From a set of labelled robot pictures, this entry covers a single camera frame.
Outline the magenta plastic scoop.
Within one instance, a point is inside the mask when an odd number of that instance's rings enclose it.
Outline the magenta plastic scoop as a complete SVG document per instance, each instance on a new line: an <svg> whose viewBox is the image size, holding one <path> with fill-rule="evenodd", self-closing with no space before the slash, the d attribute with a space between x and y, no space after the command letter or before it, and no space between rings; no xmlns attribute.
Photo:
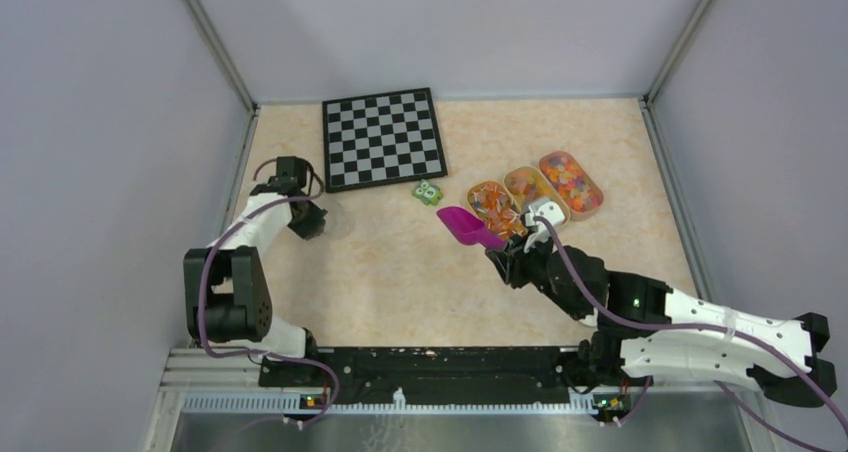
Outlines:
<svg viewBox="0 0 848 452"><path fill-rule="evenodd" d="M481 219L462 207L439 208L436 216L452 236L465 246L481 245L496 250L502 250L505 246L505 241L490 232Z"/></svg>

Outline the clear plastic cup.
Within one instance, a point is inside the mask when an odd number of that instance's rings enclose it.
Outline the clear plastic cup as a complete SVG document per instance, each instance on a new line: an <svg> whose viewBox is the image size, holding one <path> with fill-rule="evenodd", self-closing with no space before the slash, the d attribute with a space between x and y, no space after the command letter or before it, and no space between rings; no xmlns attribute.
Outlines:
<svg viewBox="0 0 848 452"><path fill-rule="evenodd" d="M354 220L344 205L333 198L320 199L318 205L326 211L322 237L328 241L341 241L349 237L354 228Z"/></svg>

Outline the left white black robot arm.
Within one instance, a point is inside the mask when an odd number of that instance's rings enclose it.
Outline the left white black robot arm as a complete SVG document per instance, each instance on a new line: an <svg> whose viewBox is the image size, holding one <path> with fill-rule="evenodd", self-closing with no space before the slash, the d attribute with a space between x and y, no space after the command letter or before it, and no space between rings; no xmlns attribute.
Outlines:
<svg viewBox="0 0 848 452"><path fill-rule="evenodd" d="M304 158L272 159L274 173L254 184L242 212L209 245L183 258L186 323L212 357L239 354L283 360L297 385L319 376L320 358L309 351L311 333L275 316L262 258L290 231L303 240L323 234L326 210L316 204L324 184Z"/></svg>

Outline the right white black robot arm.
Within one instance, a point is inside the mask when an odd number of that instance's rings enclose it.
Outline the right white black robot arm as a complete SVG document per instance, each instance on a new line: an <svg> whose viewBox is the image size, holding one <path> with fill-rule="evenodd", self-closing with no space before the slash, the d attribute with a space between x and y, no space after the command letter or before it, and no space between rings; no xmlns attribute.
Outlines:
<svg viewBox="0 0 848 452"><path fill-rule="evenodd" d="M690 296L667 283L609 271L602 259L552 241L488 250L502 281L533 285L570 318L594 328L564 368L574 385L719 381L793 407L818 408L837 390L835 367L819 358L825 316L763 318Z"/></svg>

